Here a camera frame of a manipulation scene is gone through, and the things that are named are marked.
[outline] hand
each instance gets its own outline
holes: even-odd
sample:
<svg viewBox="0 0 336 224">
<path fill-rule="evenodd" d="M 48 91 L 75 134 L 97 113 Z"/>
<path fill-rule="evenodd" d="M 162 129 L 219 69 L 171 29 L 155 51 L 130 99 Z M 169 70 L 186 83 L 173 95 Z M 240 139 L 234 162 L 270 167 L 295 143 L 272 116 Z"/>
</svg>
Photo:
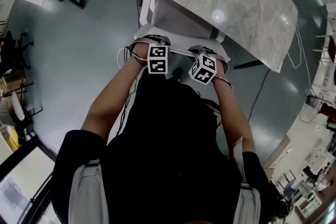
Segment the hand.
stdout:
<svg viewBox="0 0 336 224">
<path fill-rule="evenodd" d="M 224 73 L 224 66 L 222 61 L 216 60 L 216 67 L 217 67 L 217 76 L 220 76 L 222 78 L 225 78 L 225 73 Z"/>
<path fill-rule="evenodd" d="M 147 59 L 148 54 L 148 43 L 138 42 L 135 44 L 133 52 L 142 59 Z"/>
</svg>

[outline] shoulder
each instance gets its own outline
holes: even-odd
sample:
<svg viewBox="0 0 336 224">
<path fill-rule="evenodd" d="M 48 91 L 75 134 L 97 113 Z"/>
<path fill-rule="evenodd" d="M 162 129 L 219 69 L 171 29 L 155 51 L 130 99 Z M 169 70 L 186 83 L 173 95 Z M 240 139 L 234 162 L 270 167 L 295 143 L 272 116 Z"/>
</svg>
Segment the shoulder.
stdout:
<svg viewBox="0 0 336 224">
<path fill-rule="evenodd" d="M 72 178 L 78 167 L 100 158 L 106 144 L 91 132 L 73 130 L 66 134 L 57 155 L 51 178 L 51 202 L 62 223 L 68 222 Z"/>
</svg>

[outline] gray floor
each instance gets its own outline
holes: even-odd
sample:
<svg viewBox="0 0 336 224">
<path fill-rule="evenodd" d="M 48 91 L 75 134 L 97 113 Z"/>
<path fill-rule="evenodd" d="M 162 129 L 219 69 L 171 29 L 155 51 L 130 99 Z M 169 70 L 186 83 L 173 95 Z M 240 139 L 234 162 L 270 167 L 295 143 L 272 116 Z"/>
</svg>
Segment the gray floor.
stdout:
<svg viewBox="0 0 336 224">
<path fill-rule="evenodd" d="M 325 0 L 293 0 L 299 10 L 298 24 L 305 48 L 311 79 L 319 55 L 311 49 L 322 46 L 326 30 Z M 87 0 L 84 10 L 69 2 L 45 0 L 42 7 L 17 0 L 9 20 L 14 37 L 28 30 L 35 45 L 29 49 L 34 87 L 34 108 L 43 106 L 34 117 L 35 131 L 57 152 L 64 135 L 80 128 L 90 104 L 119 70 L 116 55 L 127 45 L 138 28 L 135 0 Z M 223 43 L 231 65 L 253 59 L 249 53 L 226 38 Z M 299 61 L 296 37 L 289 51 Z M 265 66 L 243 70 L 230 69 L 239 103 L 248 116 L 267 72 Z M 214 98 L 212 86 L 203 87 L 185 80 L 203 97 Z M 288 58 L 281 73 L 270 72 L 251 116 L 251 127 L 261 161 L 277 147 L 298 115 L 309 92 L 304 61 L 294 69 Z M 218 144 L 226 151 L 224 133 L 218 129 Z"/>
</svg>

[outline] wrist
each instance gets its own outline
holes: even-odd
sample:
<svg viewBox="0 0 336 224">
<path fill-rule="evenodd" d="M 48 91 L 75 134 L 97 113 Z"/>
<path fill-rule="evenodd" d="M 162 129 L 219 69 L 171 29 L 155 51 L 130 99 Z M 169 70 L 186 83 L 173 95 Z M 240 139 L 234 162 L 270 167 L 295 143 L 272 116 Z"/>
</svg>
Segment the wrist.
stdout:
<svg viewBox="0 0 336 224">
<path fill-rule="evenodd" d="M 147 62 L 137 59 L 134 55 L 131 55 L 131 58 L 127 62 L 140 70 L 147 64 Z"/>
<path fill-rule="evenodd" d="M 213 83 L 215 88 L 224 87 L 224 88 L 228 88 L 228 89 L 233 91 L 233 87 L 232 87 L 231 83 L 225 78 L 225 76 L 224 77 L 219 76 L 219 75 L 216 75 L 216 76 L 218 76 L 218 77 L 214 77 L 212 79 L 212 83 Z"/>
</svg>

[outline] white cable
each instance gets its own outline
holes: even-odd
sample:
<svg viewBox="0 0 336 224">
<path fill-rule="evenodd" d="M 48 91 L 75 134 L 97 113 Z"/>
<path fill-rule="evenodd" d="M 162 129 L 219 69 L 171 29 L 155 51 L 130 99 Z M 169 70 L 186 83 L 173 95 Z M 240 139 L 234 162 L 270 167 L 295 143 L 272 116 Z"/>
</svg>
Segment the white cable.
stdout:
<svg viewBox="0 0 336 224">
<path fill-rule="evenodd" d="M 145 62 L 147 62 L 147 60 L 146 59 L 142 59 L 142 58 L 140 58 L 139 56 L 137 56 L 137 55 L 135 55 L 135 54 L 132 54 L 134 57 L 136 57 L 137 59 L 139 59 L 139 60 L 141 60 L 141 61 L 145 61 Z"/>
<path fill-rule="evenodd" d="M 301 42 L 301 46 L 302 46 L 303 57 L 304 57 L 304 60 L 306 62 L 307 73 L 308 73 L 308 80 L 309 80 L 309 86 L 310 86 L 309 91 L 310 91 L 310 89 L 311 89 L 311 83 L 310 83 L 310 73 L 309 73 L 308 63 L 307 63 L 306 55 L 304 53 L 304 48 L 303 48 L 303 45 L 302 45 L 302 40 L 301 40 L 301 35 L 300 35 L 299 27 L 297 26 L 297 28 L 298 28 L 298 34 L 299 34 L 299 38 L 300 38 L 300 42 Z"/>
<path fill-rule="evenodd" d="M 119 53 L 121 52 L 121 50 L 125 50 L 125 47 L 122 47 L 118 50 L 118 53 L 117 53 L 117 63 L 118 63 L 118 67 L 121 69 L 121 66 L 119 64 L 119 60 L 118 60 L 118 57 L 119 57 Z"/>
<path fill-rule="evenodd" d="M 295 28 L 295 34 L 296 34 L 296 37 L 298 38 L 298 45 L 299 45 L 299 48 L 300 48 L 300 62 L 299 62 L 299 64 L 297 66 L 295 66 L 294 63 L 293 63 L 293 60 L 290 58 L 289 52 L 287 53 L 287 55 L 288 55 L 288 58 L 289 58 L 290 62 L 293 65 L 293 67 L 296 69 L 301 65 L 301 62 L 302 62 L 302 49 L 301 49 L 301 46 L 300 46 L 300 38 L 298 36 L 298 33 L 296 32 L 296 28 Z"/>
<path fill-rule="evenodd" d="M 176 54 L 181 54 L 181 55 L 185 55 L 185 56 L 189 56 L 189 57 L 194 57 L 195 58 L 194 54 L 191 54 L 191 53 L 189 54 L 188 52 L 181 52 L 179 50 L 175 50 L 175 49 L 171 49 L 171 48 L 169 48 L 169 51 L 174 52 Z"/>
</svg>

